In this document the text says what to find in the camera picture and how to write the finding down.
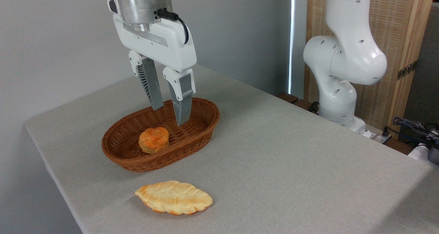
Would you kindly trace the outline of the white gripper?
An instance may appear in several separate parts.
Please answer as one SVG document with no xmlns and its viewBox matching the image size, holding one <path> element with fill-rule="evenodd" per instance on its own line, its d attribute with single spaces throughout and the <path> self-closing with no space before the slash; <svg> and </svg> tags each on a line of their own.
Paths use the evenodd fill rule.
<svg viewBox="0 0 439 234">
<path fill-rule="evenodd" d="M 108 0 L 122 44 L 129 48 L 133 73 L 154 110 L 163 107 L 154 61 L 165 65 L 177 125 L 191 115 L 196 93 L 193 70 L 197 57 L 188 27 L 172 12 L 171 0 Z"/>
</svg>

